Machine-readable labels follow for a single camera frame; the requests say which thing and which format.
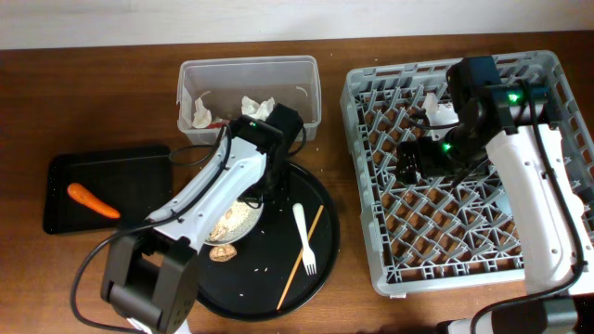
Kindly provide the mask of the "small white napkin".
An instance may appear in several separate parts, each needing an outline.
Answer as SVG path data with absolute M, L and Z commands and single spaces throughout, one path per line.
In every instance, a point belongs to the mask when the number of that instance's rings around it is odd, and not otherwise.
M 208 128 L 213 122 L 213 115 L 209 109 L 204 106 L 203 100 L 199 97 L 195 101 L 195 112 L 193 114 L 192 126 L 196 129 Z

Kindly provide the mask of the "wooden chopstick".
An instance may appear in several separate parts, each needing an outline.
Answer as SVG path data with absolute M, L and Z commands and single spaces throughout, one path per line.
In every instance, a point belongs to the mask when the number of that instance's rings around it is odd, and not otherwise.
M 310 227 L 307 227 L 306 226 L 306 230 L 307 230 L 307 234 L 308 234 L 308 240 L 310 240 L 311 236 L 313 236 L 313 233 L 316 230 L 317 223 L 318 223 L 319 219 L 321 218 L 321 214 L 322 214 L 323 211 L 324 211 L 324 206 L 323 205 L 320 205 L 319 208 L 317 209 L 317 212 L 316 212 L 315 218 L 313 220 L 313 223 L 311 224 Z M 289 292 L 289 290 L 291 288 L 291 284 L 292 284 L 292 281 L 293 281 L 293 279 L 294 279 L 294 277 L 295 277 L 295 275 L 297 273 L 297 270 L 299 269 L 299 267 L 301 265 L 303 266 L 302 251 L 303 251 L 303 247 L 302 247 L 302 249 L 300 250 L 300 252 L 299 252 L 299 254 L 297 256 L 297 259 L 295 260 L 295 263 L 294 263 L 294 265 L 293 265 L 293 267 L 291 269 L 291 273 L 289 274 L 288 280 L 287 280 L 287 282 L 285 284 L 285 287 L 284 287 L 284 289 L 282 291 L 282 294 L 281 294 L 281 296 L 280 296 L 280 298 L 278 300 L 278 304 L 277 304 L 277 307 L 276 307 L 276 310 L 277 311 L 280 310 L 283 302 L 285 301 L 285 299 L 286 299 L 286 297 L 288 295 L 288 292 Z

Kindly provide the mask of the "orange carrot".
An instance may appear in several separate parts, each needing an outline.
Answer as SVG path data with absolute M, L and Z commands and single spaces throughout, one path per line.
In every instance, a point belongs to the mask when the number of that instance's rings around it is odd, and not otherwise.
M 121 218 L 121 214 L 116 209 L 97 198 L 92 192 L 79 183 L 71 183 L 68 185 L 67 193 L 71 199 L 104 217 L 110 219 Z

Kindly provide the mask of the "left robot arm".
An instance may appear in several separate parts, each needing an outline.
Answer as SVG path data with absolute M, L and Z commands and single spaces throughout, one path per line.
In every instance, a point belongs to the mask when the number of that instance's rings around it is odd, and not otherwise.
M 214 156 L 174 198 L 131 231 L 113 236 L 100 295 L 132 333 L 175 333 L 198 296 L 199 253 L 237 200 L 266 202 L 278 189 L 303 129 L 282 104 L 263 121 L 231 122 Z

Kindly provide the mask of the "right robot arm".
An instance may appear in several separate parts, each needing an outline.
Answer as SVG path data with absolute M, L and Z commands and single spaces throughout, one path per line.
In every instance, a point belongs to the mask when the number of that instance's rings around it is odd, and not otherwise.
M 461 182 L 491 162 L 521 241 L 527 293 L 436 330 L 571 333 L 583 318 L 576 297 L 593 291 L 593 249 L 563 162 L 561 112 L 545 85 L 503 83 L 490 56 L 464 58 L 446 80 L 457 122 L 439 140 L 400 144 L 395 177 L 407 185 L 430 176 Z

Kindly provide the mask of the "red snack wrapper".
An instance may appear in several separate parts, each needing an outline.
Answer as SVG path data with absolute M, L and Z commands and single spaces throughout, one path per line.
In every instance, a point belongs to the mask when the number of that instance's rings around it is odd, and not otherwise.
M 212 121 L 207 126 L 207 129 L 221 128 L 221 127 L 223 127 L 223 126 L 225 126 L 226 124 L 229 124 L 229 123 L 230 123 L 230 120 L 216 119 L 216 120 Z

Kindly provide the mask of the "white plastic fork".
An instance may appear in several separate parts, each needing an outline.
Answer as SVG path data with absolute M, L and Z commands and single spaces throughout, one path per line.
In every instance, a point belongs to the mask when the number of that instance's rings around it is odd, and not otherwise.
M 303 205 L 295 203 L 292 206 L 293 217 L 302 242 L 302 261 L 305 272 L 311 276 L 316 273 L 316 256 L 309 245 Z

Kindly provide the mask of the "brown walnut cookie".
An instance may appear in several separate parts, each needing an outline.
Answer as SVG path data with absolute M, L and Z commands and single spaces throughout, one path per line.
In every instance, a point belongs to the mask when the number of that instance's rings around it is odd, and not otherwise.
M 209 252 L 209 257 L 214 262 L 223 263 L 231 260 L 237 254 L 238 252 L 233 245 L 226 244 L 213 247 Z

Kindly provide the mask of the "light blue cup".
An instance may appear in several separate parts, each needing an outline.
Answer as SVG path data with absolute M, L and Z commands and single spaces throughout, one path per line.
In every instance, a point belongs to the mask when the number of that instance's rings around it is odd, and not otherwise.
M 495 204 L 502 213 L 508 215 L 509 217 L 512 217 L 510 202 L 507 194 L 504 191 L 502 191 L 497 196 L 497 198 L 495 199 Z

